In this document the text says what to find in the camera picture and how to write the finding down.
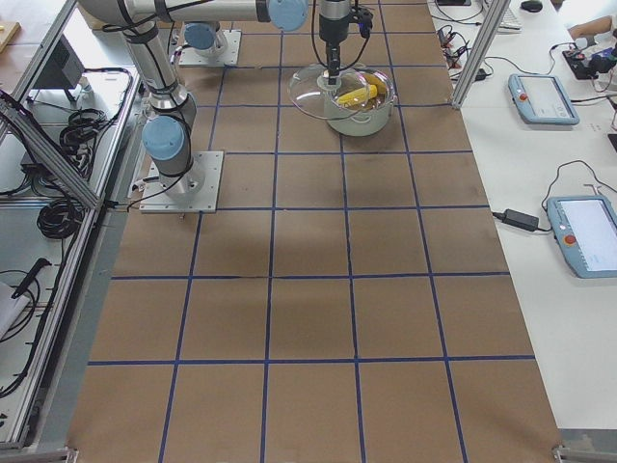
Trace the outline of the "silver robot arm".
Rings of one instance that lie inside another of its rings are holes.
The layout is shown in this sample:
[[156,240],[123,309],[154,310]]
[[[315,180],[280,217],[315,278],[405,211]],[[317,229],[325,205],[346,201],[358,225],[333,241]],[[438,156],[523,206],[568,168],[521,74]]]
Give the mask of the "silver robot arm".
[[292,32],[305,23],[308,11],[319,13],[326,59],[302,69],[299,77],[310,73],[308,86],[317,90],[314,97],[326,106],[363,108],[371,95],[371,84],[353,64],[345,67],[340,56],[350,25],[357,24],[361,36],[370,39],[373,14],[358,3],[319,1],[310,7],[306,1],[81,1],[79,5],[103,22],[105,32],[122,33],[157,114],[180,114],[189,97],[174,66],[166,61],[158,38],[160,22],[213,27],[220,21],[256,21]]
[[184,39],[202,56],[221,55],[228,47],[227,39],[218,21],[187,22],[184,28]]

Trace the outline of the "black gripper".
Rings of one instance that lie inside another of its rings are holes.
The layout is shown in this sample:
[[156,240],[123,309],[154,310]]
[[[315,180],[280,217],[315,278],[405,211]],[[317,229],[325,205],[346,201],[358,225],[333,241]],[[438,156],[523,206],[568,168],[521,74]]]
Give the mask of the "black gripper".
[[326,46],[328,83],[335,84],[339,77],[340,44],[343,42],[343,31],[332,28],[324,29],[323,42]]

